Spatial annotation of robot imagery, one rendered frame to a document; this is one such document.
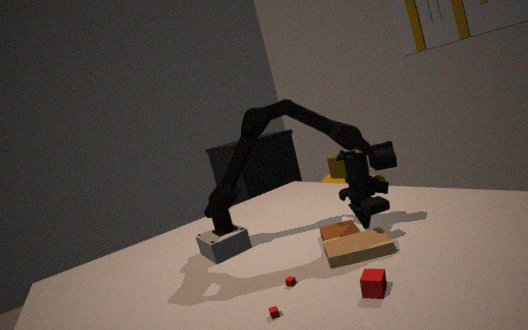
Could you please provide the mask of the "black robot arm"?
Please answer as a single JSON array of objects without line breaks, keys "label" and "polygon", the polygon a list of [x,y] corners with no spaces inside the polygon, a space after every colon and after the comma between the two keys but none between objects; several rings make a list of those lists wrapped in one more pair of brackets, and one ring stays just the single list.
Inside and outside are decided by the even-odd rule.
[{"label": "black robot arm", "polygon": [[[396,155],[391,141],[370,146],[369,142],[362,138],[357,127],[330,120],[294,103],[292,100],[284,99],[264,108],[249,109],[244,113],[241,136],[224,176],[212,191],[209,204],[204,211],[207,218],[212,218],[215,227],[212,233],[218,237],[238,229],[232,224],[228,210],[240,191],[236,188],[237,180],[256,139],[267,127],[270,120],[282,115],[288,115],[311,126],[327,134],[343,148],[352,150],[344,152],[341,149],[336,158],[337,161],[345,161],[345,171],[348,177],[357,177],[369,172],[366,155],[369,156],[370,166],[375,171],[397,167]],[[356,150],[353,149],[362,152],[356,153]]]}]

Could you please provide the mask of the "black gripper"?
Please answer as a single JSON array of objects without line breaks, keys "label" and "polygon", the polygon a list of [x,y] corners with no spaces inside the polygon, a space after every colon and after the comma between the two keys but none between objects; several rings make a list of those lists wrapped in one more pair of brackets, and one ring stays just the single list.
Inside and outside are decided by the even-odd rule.
[{"label": "black gripper", "polygon": [[371,197],[375,195],[375,191],[371,192],[370,190],[372,176],[369,175],[369,172],[357,177],[347,176],[344,180],[349,188],[339,192],[340,199],[344,201],[345,197],[349,197],[351,204],[348,206],[357,216],[363,228],[369,228],[372,215],[390,210],[390,203],[387,199],[379,196]]}]

